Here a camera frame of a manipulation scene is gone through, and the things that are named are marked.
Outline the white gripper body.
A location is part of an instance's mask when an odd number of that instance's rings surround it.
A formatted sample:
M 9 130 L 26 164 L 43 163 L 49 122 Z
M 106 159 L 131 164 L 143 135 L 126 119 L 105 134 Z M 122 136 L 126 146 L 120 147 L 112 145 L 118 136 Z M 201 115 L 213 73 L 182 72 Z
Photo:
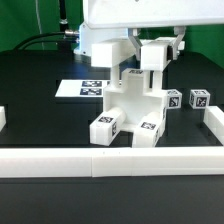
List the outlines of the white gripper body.
M 91 28 L 150 28 L 224 23 L 224 0 L 83 0 Z

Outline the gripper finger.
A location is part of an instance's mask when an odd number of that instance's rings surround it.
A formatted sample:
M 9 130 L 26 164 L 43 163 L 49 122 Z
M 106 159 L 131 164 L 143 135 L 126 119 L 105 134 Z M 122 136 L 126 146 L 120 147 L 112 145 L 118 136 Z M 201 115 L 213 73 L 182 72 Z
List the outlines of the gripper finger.
M 175 26 L 174 27 L 174 35 L 175 38 L 169 45 L 169 59 L 176 60 L 178 58 L 178 46 L 180 45 L 181 41 L 183 40 L 186 32 L 185 26 Z
M 135 47 L 136 50 L 136 59 L 140 60 L 141 59 L 141 47 L 142 43 L 138 37 L 138 30 L 136 28 L 129 28 L 128 29 L 128 38 Z

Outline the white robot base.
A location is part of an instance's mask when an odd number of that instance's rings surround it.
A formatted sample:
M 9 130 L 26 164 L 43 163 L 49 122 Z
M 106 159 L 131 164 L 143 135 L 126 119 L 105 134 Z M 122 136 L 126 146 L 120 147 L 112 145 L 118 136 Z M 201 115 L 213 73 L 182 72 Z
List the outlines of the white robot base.
M 79 44 L 74 49 L 74 53 L 76 55 L 91 56 L 91 48 L 94 43 L 127 36 L 126 28 L 93 29 L 83 22 L 79 26 Z

